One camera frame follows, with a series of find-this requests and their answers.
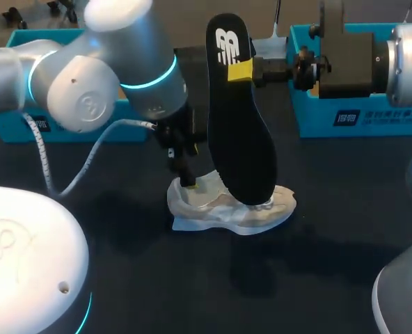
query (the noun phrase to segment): blue bin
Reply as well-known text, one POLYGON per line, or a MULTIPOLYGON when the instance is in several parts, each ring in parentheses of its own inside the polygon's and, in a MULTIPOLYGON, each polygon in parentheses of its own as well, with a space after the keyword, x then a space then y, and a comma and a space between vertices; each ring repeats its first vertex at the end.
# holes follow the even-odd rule
MULTIPOLYGON (((346 24, 354 33, 373 32, 377 40, 388 40, 396 24, 346 24)), ((287 61, 292 64, 301 46, 319 55, 319 38, 308 35, 309 25, 292 26, 287 61)), ((319 99, 310 91, 295 90, 288 83, 302 138, 412 135, 412 108, 393 108, 385 94, 352 99, 319 99)))
MULTIPOLYGON (((83 32, 83 29, 17 30, 13 32, 6 46, 14 47, 38 39, 54 40, 66 45, 83 32)), ((64 128, 54 122, 48 112, 42 109, 27 108, 24 111, 29 113, 36 121, 46 143, 95 142, 102 132, 115 120, 124 118, 141 119, 139 114, 132 110, 127 100, 118 100, 113 115, 105 126, 87 134, 76 134, 64 130, 64 128)), ((28 143, 35 140, 29 126, 17 111, 0 114, 0 137, 6 143, 28 143)), ((105 141, 113 143, 139 143, 144 142, 146 138, 146 129, 120 125, 107 136, 105 141)))

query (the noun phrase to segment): blue led light ring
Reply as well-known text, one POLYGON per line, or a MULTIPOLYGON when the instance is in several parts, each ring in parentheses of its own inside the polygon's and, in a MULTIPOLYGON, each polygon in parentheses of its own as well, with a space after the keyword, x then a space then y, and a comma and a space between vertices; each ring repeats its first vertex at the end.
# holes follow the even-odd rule
POLYGON ((34 63, 33 66, 31 67, 30 72, 28 73, 28 81, 27 81, 27 85, 28 85, 28 92, 30 93, 30 97, 31 99, 34 101, 34 103, 37 103, 36 100, 34 99, 33 96, 33 90, 31 88, 31 80, 33 78, 33 73, 35 71, 35 69, 39 66, 40 62, 43 61, 44 59, 46 59, 46 57, 54 54, 56 51, 50 51, 48 54, 44 54, 43 56, 41 56, 40 58, 38 58, 34 63))
POLYGON ((88 302, 88 307, 87 307, 87 311, 86 311, 86 316, 84 317, 84 319, 81 322, 81 325, 79 326, 78 330, 76 331, 75 334, 79 334, 82 331, 82 328, 84 327, 84 325, 86 324, 87 318, 88 318, 88 313, 90 313, 90 308, 92 305, 92 294, 90 293, 90 300, 88 302))
POLYGON ((143 83, 142 85, 125 85, 125 84, 122 83, 121 87, 127 88, 127 89, 143 89, 143 88, 151 87, 151 86, 156 85, 157 83, 163 81, 165 78, 167 78, 169 76, 169 74, 172 73, 172 71, 173 71, 173 69, 175 68, 176 65, 177 65, 177 57, 174 56, 172 65, 159 78, 157 78, 157 79, 155 79, 151 82, 143 83))

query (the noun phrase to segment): insole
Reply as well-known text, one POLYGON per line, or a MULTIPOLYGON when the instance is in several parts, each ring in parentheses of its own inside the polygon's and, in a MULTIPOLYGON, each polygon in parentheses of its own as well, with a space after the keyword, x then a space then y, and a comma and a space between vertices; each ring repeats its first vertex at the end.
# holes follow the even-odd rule
POLYGON ((251 44, 234 14, 211 19, 206 30, 209 73, 209 151, 229 192, 246 205, 267 202, 277 180, 276 151, 254 102, 251 81, 228 82, 228 65, 248 61, 251 44))

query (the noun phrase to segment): printed label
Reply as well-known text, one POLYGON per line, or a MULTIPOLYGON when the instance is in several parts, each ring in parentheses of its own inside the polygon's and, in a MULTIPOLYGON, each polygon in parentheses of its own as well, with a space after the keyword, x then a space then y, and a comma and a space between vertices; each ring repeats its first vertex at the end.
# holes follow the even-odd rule
POLYGON ((412 110, 367 111, 362 125, 410 125, 412 110))
POLYGON ((339 110, 334 127, 353 127, 358 122, 360 110, 339 110))

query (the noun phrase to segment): white sneaker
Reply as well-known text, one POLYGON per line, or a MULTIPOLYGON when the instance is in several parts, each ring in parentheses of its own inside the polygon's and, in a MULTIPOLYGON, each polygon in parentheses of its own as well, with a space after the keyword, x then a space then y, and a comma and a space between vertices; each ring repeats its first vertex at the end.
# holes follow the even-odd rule
POLYGON ((174 179, 167 190, 167 202, 174 216, 173 230, 227 228, 240 235, 251 235, 286 221, 296 208, 293 194, 276 186, 268 203, 247 206, 232 197, 214 170, 199 177, 194 189, 183 188, 180 179, 174 179))

